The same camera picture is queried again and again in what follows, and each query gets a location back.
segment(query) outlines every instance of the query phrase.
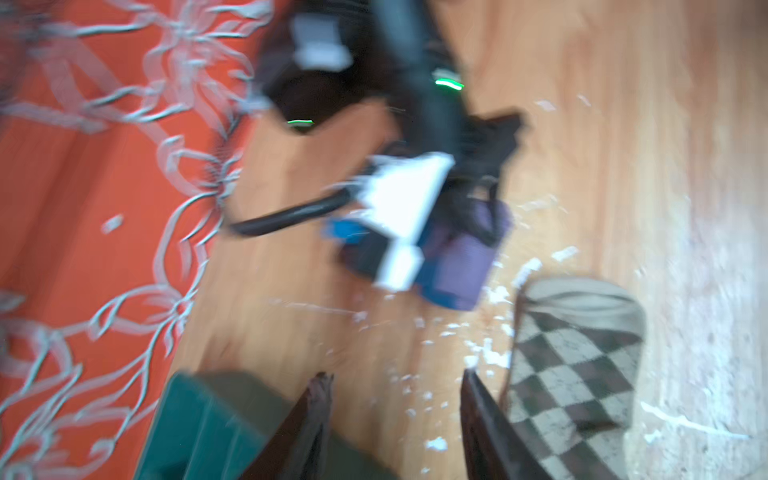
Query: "white floral pattern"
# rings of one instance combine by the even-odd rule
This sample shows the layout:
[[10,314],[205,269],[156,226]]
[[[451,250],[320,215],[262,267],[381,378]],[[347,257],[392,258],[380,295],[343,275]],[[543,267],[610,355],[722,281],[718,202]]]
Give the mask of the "white floral pattern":
[[[13,309],[22,301],[20,296],[0,295],[3,303],[0,326],[12,343],[25,343],[34,358],[32,361],[14,358],[9,352],[3,352],[0,375],[22,385],[0,399],[0,415],[33,397],[35,404],[39,404],[14,432],[2,432],[0,472],[3,478],[90,475],[119,448],[118,442],[128,429],[152,414],[157,406],[156,399],[147,397],[152,359],[157,354],[168,357],[184,332],[208,262],[209,243],[222,224],[214,204],[232,191],[240,175],[237,162],[241,155],[241,151],[237,151],[221,160],[210,153],[187,148],[183,132],[168,134],[158,121],[182,112],[194,112],[224,136],[237,115],[255,113],[263,104],[251,91],[253,66],[249,58],[222,40],[246,38],[264,26],[273,14],[270,0],[254,0],[245,5],[225,5],[217,0],[176,0],[169,15],[149,3],[105,1],[117,10],[130,12],[131,21],[123,25],[49,24],[46,41],[33,52],[61,109],[18,101],[4,108],[3,113],[86,133],[115,123],[135,124],[157,145],[159,168],[187,199],[170,215],[159,239],[152,263],[154,282],[115,295],[95,308],[90,319],[63,327],[46,326],[13,315]],[[149,27],[159,28],[162,34],[160,41],[144,55],[144,84],[122,84],[83,42],[85,37]],[[233,86],[213,79],[207,71],[221,61],[233,61],[238,66],[229,71]],[[109,93],[86,98],[74,80],[72,66],[83,71],[101,91]],[[131,96],[139,99],[138,108],[125,111],[116,106],[119,100]],[[189,177],[184,173],[188,169],[179,168],[185,162],[200,162],[204,168],[198,170],[212,175]],[[181,227],[188,224],[194,227]],[[180,273],[167,271],[170,256],[175,256],[174,264],[181,265]],[[131,305],[137,304],[151,305],[157,312],[134,318]],[[84,336],[97,343],[107,333],[145,337],[146,349],[113,372],[85,379],[87,362],[75,362],[71,340]],[[41,378],[41,366],[51,361],[56,373]],[[137,387],[139,394],[129,406],[119,401],[129,389]],[[94,392],[101,396],[74,412],[65,412],[63,407],[68,402],[82,399],[86,393],[91,394],[90,399]],[[45,396],[42,403],[40,396]],[[71,464],[68,446],[61,442],[61,432],[96,423],[116,426],[110,435],[100,436],[91,443],[87,463]]]

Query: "green led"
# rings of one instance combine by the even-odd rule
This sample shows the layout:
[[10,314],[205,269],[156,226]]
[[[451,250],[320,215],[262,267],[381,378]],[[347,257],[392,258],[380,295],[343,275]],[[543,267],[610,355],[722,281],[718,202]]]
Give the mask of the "green led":
[[446,87],[453,88],[454,90],[464,89],[464,84],[460,84],[456,80],[451,80],[450,78],[438,78],[437,80],[435,80],[435,84],[445,85]]

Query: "wooden floor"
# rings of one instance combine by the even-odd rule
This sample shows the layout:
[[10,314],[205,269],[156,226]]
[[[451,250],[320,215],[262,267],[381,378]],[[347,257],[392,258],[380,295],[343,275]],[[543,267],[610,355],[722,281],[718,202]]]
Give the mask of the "wooden floor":
[[[471,109],[528,113],[503,187],[518,226],[491,288],[513,292],[533,257],[544,262],[539,274],[627,287],[650,321],[631,477],[768,478],[768,3],[436,4]],[[233,209],[252,217],[314,197],[391,132],[380,104],[352,108],[310,138],[267,115]],[[239,367],[290,399],[315,372],[334,372],[338,432],[403,478],[465,478],[465,341],[508,350],[496,317],[509,305],[485,301],[459,315],[412,293],[388,300],[333,262],[321,231],[221,237],[175,368]],[[569,246],[578,254],[551,258]],[[499,396],[507,370],[479,371]],[[447,452],[427,451],[439,436]]]

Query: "white debris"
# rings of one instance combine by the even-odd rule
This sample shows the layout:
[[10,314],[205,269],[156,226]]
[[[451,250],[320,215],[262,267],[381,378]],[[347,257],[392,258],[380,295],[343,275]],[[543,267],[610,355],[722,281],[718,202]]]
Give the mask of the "white debris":
[[576,98],[581,100],[581,103],[587,105],[588,107],[592,106],[592,103],[590,103],[590,101],[584,95],[578,94],[578,95],[576,95]]
[[529,261],[525,262],[523,266],[520,267],[518,274],[515,275],[515,279],[512,280],[512,286],[515,289],[520,290],[525,282],[528,281],[528,277],[531,275],[531,273],[538,272],[543,266],[544,264],[541,263],[541,260],[539,260],[537,257],[531,258]]
[[448,450],[448,442],[443,437],[438,437],[434,440],[427,440],[424,442],[424,446],[427,450],[436,450],[437,452],[444,452]]
[[578,248],[571,245],[570,247],[564,248],[563,250],[560,250],[559,252],[554,252],[552,254],[552,258],[557,260],[559,263],[563,263],[565,260],[571,258],[576,253],[578,253]]
[[115,215],[101,225],[101,232],[104,235],[112,233],[116,228],[119,228],[119,226],[123,224],[123,219],[124,217],[121,214]]
[[653,442],[656,442],[658,439],[661,438],[661,432],[657,429],[653,433],[649,433],[647,435],[643,435],[643,438],[645,439],[645,442],[650,445]]
[[558,108],[557,108],[557,107],[555,107],[555,106],[552,104],[552,102],[550,102],[549,100],[537,100],[537,101],[535,101],[535,102],[533,102],[533,103],[535,103],[536,105],[538,105],[539,107],[541,107],[541,109],[542,109],[543,111],[555,111],[555,110],[557,110],[557,109],[558,109]]
[[464,344],[468,346],[472,350],[472,352],[479,353],[482,351],[482,347],[475,342],[464,340]]
[[484,286],[483,290],[488,294],[488,301],[490,304],[495,305],[496,303],[511,303],[507,298],[509,298],[509,292],[507,291],[507,287],[503,285],[497,286],[495,289],[491,289],[489,286]]
[[483,349],[482,349],[482,356],[485,360],[485,363],[489,365],[498,365],[501,367],[504,367],[506,369],[509,368],[509,359],[511,357],[511,352],[506,351],[503,354],[494,352],[492,350],[493,347],[493,339],[485,339],[483,342]]

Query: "checkered slip-on shoe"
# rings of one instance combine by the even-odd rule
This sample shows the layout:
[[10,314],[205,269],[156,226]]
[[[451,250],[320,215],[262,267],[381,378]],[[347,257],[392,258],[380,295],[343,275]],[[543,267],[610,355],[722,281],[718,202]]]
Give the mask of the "checkered slip-on shoe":
[[626,290],[584,277],[530,283],[515,306],[506,402],[515,434],[553,480],[627,478],[642,307]]

